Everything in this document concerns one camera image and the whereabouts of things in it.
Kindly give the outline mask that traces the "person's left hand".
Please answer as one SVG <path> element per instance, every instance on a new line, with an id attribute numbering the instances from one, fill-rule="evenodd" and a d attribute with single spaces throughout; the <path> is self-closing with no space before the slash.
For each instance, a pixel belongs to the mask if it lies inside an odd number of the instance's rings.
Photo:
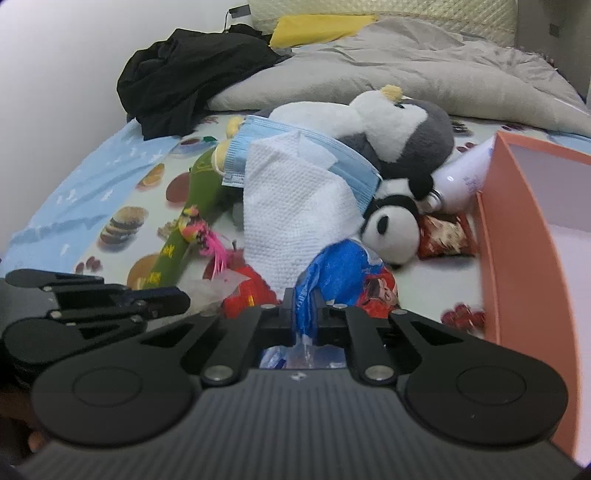
<path id="1" fill-rule="evenodd" d="M 47 438 L 42 432 L 29 428 L 19 429 L 16 432 L 16 440 L 22 458 L 37 453 L 47 444 Z"/>

